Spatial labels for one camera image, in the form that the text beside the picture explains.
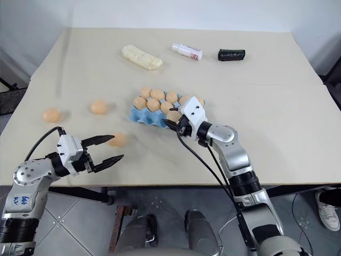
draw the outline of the white sneaker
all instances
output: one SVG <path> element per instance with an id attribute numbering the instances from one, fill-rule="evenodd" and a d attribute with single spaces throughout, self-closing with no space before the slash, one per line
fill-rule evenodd
<path id="1" fill-rule="evenodd" d="M 324 204 L 320 201 L 320 194 L 323 191 L 316 192 L 316 202 L 319 208 L 319 215 L 321 221 L 325 225 L 326 228 L 330 229 L 331 231 L 339 231 L 340 230 L 340 221 L 339 217 L 335 212 L 335 206 Z"/>

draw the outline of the black cable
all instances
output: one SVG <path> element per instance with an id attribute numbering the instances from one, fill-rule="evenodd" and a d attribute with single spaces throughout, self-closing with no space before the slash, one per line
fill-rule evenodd
<path id="1" fill-rule="evenodd" d="M 229 191 L 225 188 L 224 184 L 221 182 L 221 180 L 219 179 L 219 177 L 217 176 L 217 174 L 215 174 L 215 172 L 208 166 L 208 164 L 206 164 L 206 162 L 204 160 L 202 160 L 202 158 L 194 152 L 193 149 L 191 149 L 181 138 L 180 133 L 178 130 L 176 130 L 176 135 L 177 138 L 180 140 L 181 144 L 189 150 L 189 152 L 191 152 L 199 161 L 201 161 L 201 163 L 208 168 L 208 170 L 211 172 L 211 174 L 216 178 L 216 180 L 219 182 L 220 186 L 222 186 L 222 188 L 224 189 L 224 191 L 226 192 L 226 194 L 229 196 L 229 198 L 231 199 L 231 201 L 233 201 Z"/>
<path id="2" fill-rule="evenodd" d="M 225 182 L 225 184 L 226 184 L 226 187 L 228 188 L 228 190 L 229 190 L 229 192 L 230 192 L 230 195 L 232 195 L 232 190 L 231 190 L 231 187 L 230 187 L 230 185 L 229 185 L 229 182 L 228 182 L 228 180 L 227 180 L 227 178 L 226 178 L 226 176 L 225 176 L 225 173 L 223 172 L 222 168 L 220 167 L 220 165 L 219 165 L 219 163 L 218 163 L 218 161 L 217 161 L 217 158 L 216 158 L 215 155 L 213 154 L 213 152 L 212 152 L 212 150 L 211 150 L 211 147 L 210 147 L 209 145 L 207 145 L 207 149 L 208 149 L 209 153 L 211 154 L 211 156 L 212 156 L 212 158 L 213 158 L 215 164 L 217 165 L 217 167 L 218 167 L 218 169 L 219 169 L 219 171 L 220 171 L 220 174 L 222 175 L 222 177 L 223 177 L 223 179 L 224 179 L 224 182 Z"/>
<path id="3" fill-rule="evenodd" d="M 30 157 L 31 157 L 31 155 L 33 154 L 33 152 L 34 152 L 34 150 L 36 150 L 36 148 L 39 146 L 39 144 L 47 137 L 47 136 L 49 136 L 52 132 L 54 132 L 55 130 L 59 130 L 59 132 L 60 131 L 62 131 L 63 130 L 63 128 L 62 127 L 60 127 L 60 126 L 56 126 L 56 127 L 54 127 L 54 128 L 52 128 L 51 130 L 49 130 L 48 132 L 46 132 L 34 145 L 33 145 L 33 147 L 31 148 L 31 150 L 30 150 L 30 152 L 27 154 L 27 156 L 26 156 L 26 158 L 25 158 L 25 160 L 24 161 L 27 161 Z"/>
<path id="4" fill-rule="evenodd" d="M 312 245 L 311 245 L 311 243 L 310 243 L 310 240 L 309 240 L 307 234 L 305 233 L 305 231 L 303 230 L 303 228 L 298 224 L 298 221 L 296 220 L 296 217 L 295 217 L 295 215 L 294 215 L 294 202 L 295 202 L 296 197 L 297 197 L 297 194 L 295 195 L 295 197 L 294 197 L 294 199 L 293 199 L 293 202 L 292 202 L 292 204 L 291 204 L 291 213 L 293 214 L 293 217 L 294 217 L 294 220 L 295 220 L 296 224 L 299 226 L 299 228 L 302 230 L 303 234 L 304 234 L 305 237 L 307 238 L 307 241 L 308 241 L 309 247 L 310 247 L 311 256 L 314 256 L 314 250 L 313 250 L 313 247 L 312 247 Z"/>

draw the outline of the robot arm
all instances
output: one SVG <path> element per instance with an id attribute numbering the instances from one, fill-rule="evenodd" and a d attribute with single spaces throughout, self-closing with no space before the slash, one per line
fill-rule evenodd
<path id="1" fill-rule="evenodd" d="M 259 184 L 253 165 L 238 141 L 237 131 L 227 125 L 207 122 L 196 97 L 185 102 L 177 123 L 165 123 L 180 136 L 189 136 L 204 147 L 212 146 L 228 179 L 246 246 L 261 256 L 309 255 L 294 240 L 283 235 L 281 221 L 267 192 Z"/>
<path id="2" fill-rule="evenodd" d="M 0 255 L 33 255 L 34 237 L 45 210 L 51 183 L 69 174 L 76 176 L 87 170 L 99 172 L 121 160 L 123 155 L 105 159 L 94 165 L 87 147 L 104 143 L 114 136 L 101 135 L 80 141 L 60 127 L 57 152 L 45 158 L 27 160 L 13 173 L 13 186 L 7 196 L 0 221 Z"/>

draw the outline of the brown egg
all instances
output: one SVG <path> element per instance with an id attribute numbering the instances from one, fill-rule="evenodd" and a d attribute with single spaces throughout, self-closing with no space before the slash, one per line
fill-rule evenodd
<path id="1" fill-rule="evenodd" d="M 140 94 L 141 94 L 141 97 L 143 97 L 145 99 L 148 98 L 150 96 L 150 88 L 149 87 L 142 87 Z"/>
<path id="2" fill-rule="evenodd" d="M 165 93 L 160 89 L 153 89 L 150 91 L 150 96 L 156 100 L 162 100 L 165 98 Z"/>
<path id="3" fill-rule="evenodd" d="M 173 122 L 177 122 L 181 117 L 181 114 L 178 111 L 169 111 L 167 114 L 167 119 Z"/>
<path id="4" fill-rule="evenodd" d="M 170 108 L 174 108 L 174 106 L 171 103 L 169 103 L 168 101 L 164 101 L 164 102 L 161 103 L 161 111 L 165 115 L 168 114 Z"/>
<path id="5" fill-rule="evenodd" d="M 160 109 L 160 102 L 156 99 L 149 99 L 147 102 L 147 107 L 150 111 L 155 112 Z"/>
<path id="6" fill-rule="evenodd" d="M 174 103 L 177 101 L 177 94 L 174 91 L 169 91 L 166 95 L 166 100 L 170 103 Z"/>
<path id="7" fill-rule="evenodd" d="M 179 100 L 180 105 L 184 104 L 189 98 L 188 95 L 182 96 Z"/>
<path id="8" fill-rule="evenodd" d="M 147 101 L 142 97 L 136 97 L 134 99 L 134 106 L 138 110 L 141 110 L 142 108 L 145 108 L 147 106 Z"/>
<path id="9" fill-rule="evenodd" d="M 115 132 L 113 134 L 115 138 L 108 141 L 108 144 L 113 147 L 123 147 L 126 144 L 126 136 L 121 132 Z"/>
<path id="10" fill-rule="evenodd" d="M 56 123 L 60 119 L 60 113 L 55 108 L 49 108 L 43 112 L 42 119 L 48 123 Z"/>
<path id="11" fill-rule="evenodd" d="M 94 101 L 91 104 L 91 112 L 94 114 L 105 114 L 108 110 L 107 104 L 103 100 Z"/>
<path id="12" fill-rule="evenodd" d="M 204 106 L 204 99 L 203 98 L 201 98 L 201 97 L 197 97 L 197 99 L 198 99 L 198 101 L 200 102 L 200 104 L 202 105 L 202 106 Z"/>

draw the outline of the egg carton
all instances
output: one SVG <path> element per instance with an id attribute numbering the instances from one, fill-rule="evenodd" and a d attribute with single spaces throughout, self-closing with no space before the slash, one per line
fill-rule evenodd
<path id="1" fill-rule="evenodd" d="M 180 103 L 178 101 L 173 103 L 174 108 L 180 107 Z M 129 119 L 136 123 L 144 123 L 148 125 L 156 125 L 161 128 L 167 128 L 168 126 L 165 124 L 163 119 L 166 119 L 167 116 L 161 111 L 161 109 L 152 112 L 147 107 L 142 108 L 141 110 L 138 110 L 134 106 L 132 106 L 130 110 L 130 116 Z"/>

